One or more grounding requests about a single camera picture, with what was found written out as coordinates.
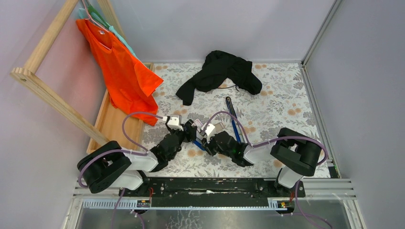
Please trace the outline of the blue stapler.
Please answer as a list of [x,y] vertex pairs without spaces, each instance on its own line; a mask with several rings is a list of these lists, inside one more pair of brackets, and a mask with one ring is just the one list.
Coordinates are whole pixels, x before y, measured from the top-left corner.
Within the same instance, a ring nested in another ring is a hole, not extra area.
[[195,144],[197,147],[199,147],[202,151],[205,151],[204,147],[202,146],[202,139],[203,139],[203,135],[201,135],[201,133],[202,133],[202,128],[203,128],[203,126],[197,127],[197,130],[196,130],[196,140],[194,140],[194,144]]
[[[229,113],[236,118],[236,113],[235,113],[231,98],[229,96],[227,96],[225,98],[225,100],[226,100],[226,106],[229,110]],[[245,142],[244,136],[239,127],[238,122],[235,119],[231,118],[231,123],[233,126],[233,130],[234,130],[237,142],[244,143]]]

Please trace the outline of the staple tray with staples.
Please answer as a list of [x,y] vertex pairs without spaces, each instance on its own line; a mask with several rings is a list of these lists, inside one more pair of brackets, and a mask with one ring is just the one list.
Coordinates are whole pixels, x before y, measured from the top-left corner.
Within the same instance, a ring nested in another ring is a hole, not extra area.
[[218,129],[219,131],[221,131],[222,129],[225,128],[225,126],[223,125],[223,123],[217,123],[217,124],[215,124],[215,128]]

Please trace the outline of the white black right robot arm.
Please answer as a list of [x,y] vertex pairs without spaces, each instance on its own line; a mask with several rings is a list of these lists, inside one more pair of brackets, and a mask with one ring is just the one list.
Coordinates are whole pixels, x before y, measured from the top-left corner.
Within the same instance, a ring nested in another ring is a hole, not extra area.
[[205,134],[202,147],[214,156],[221,154],[229,157],[240,167],[247,167],[272,158],[284,164],[277,174],[275,193],[285,197],[303,177],[314,175],[319,165],[323,145],[289,128],[280,129],[274,139],[255,145],[236,141],[226,131]]

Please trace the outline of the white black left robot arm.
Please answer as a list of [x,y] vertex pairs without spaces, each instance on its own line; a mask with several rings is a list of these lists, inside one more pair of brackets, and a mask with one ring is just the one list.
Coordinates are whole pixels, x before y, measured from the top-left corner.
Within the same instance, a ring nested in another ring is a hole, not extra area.
[[181,123],[180,116],[164,116],[161,120],[169,133],[148,151],[122,148],[117,141],[110,141],[80,160],[79,186],[93,194],[109,187],[126,188],[136,196],[146,194],[148,184],[144,172],[159,172],[167,167],[184,142],[196,140],[199,129],[192,120]]

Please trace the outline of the wooden tray base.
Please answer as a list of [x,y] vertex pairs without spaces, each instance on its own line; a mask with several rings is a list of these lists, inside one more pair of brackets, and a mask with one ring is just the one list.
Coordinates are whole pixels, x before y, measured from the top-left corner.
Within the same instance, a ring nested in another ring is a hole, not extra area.
[[[96,118],[95,128],[108,140],[115,140],[124,148],[141,150],[139,146],[129,141],[123,134],[122,122],[126,116],[123,111],[113,107],[110,102],[109,92],[106,90]],[[127,119],[125,122],[126,134],[139,144],[143,140],[144,127],[145,123],[134,117]]]

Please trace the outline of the floral tablecloth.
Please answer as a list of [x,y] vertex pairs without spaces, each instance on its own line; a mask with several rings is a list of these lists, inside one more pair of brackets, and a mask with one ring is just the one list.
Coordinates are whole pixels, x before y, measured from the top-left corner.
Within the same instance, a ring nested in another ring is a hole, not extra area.
[[[183,121],[211,120],[223,123],[225,130],[234,131],[228,116],[225,98],[229,96],[238,120],[251,143],[275,138],[287,127],[308,137],[319,139],[319,132],[297,63],[255,63],[252,73],[262,82],[257,95],[237,89],[225,80],[218,89],[196,91],[192,105],[185,106],[176,96],[178,88],[194,76],[200,63],[154,63],[152,69],[163,79],[153,93],[158,115],[181,115]],[[223,155],[210,156],[196,145],[185,143],[182,150],[156,177],[276,177],[283,164],[275,159],[240,167]]]

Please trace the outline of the black crumpled garment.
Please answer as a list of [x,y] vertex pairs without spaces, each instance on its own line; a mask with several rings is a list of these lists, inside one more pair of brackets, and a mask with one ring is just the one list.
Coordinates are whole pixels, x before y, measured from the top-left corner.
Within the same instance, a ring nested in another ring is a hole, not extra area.
[[226,79],[252,95],[262,90],[261,81],[252,73],[253,63],[223,51],[212,51],[206,58],[202,69],[187,80],[176,92],[183,105],[189,106],[194,99],[195,90],[209,92],[218,88]]

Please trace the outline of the orange t-shirt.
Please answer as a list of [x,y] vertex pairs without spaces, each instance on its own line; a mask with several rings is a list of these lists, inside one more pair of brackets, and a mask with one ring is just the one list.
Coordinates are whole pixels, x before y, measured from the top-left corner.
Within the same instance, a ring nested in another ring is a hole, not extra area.
[[154,126],[158,105],[152,95],[163,79],[132,55],[113,33],[90,20],[77,19],[76,24],[102,70],[113,106]]

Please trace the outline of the teal hanging garment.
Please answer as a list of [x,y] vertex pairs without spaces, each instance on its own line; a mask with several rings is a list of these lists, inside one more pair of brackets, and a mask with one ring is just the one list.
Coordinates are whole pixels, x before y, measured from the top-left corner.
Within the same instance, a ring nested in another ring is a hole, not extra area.
[[[103,27],[107,28],[111,33],[113,33],[119,40],[120,42],[125,45],[125,47],[128,49],[128,51],[135,57],[138,58],[135,54],[135,52],[133,51],[133,49],[130,47],[130,45],[126,42],[126,40],[123,38],[123,36],[121,36],[118,31],[114,28],[114,26],[108,24],[107,22],[102,22],[102,16],[100,16],[100,14],[94,10],[93,12],[90,12],[91,16],[93,19],[97,20],[98,23],[102,24]],[[84,8],[79,8],[79,12],[78,12],[78,17],[80,19],[87,19],[87,14]]]

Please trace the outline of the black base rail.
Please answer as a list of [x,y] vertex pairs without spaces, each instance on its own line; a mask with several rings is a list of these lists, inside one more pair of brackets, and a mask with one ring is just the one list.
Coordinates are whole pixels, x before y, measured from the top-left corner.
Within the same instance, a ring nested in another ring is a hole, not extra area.
[[269,198],[305,197],[298,189],[285,188],[264,178],[149,178],[136,190],[119,191],[124,197],[151,200],[152,207],[267,207]]

